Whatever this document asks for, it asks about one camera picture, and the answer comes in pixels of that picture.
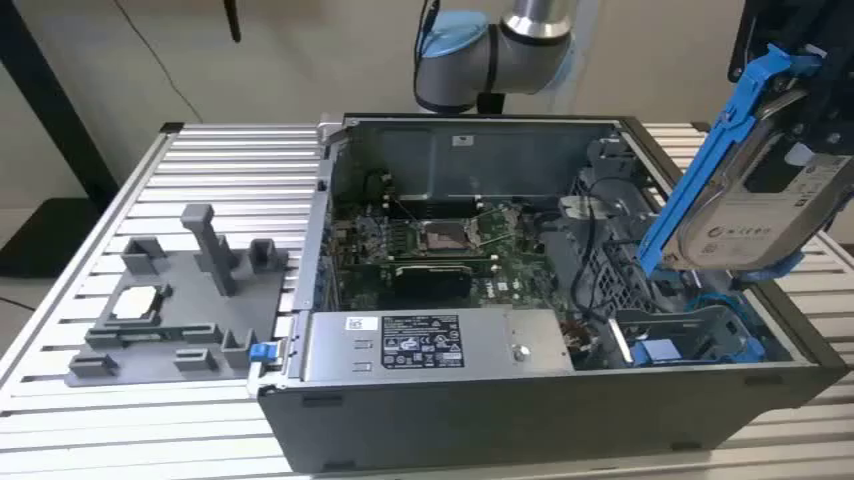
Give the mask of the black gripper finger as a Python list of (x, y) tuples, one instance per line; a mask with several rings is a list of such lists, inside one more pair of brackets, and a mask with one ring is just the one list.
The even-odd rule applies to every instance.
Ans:
[(840, 154), (853, 141), (853, 54), (831, 52), (806, 96), (777, 114), (771, 145), (745, 181), (751, 193), (786, 190), (819, 154)]

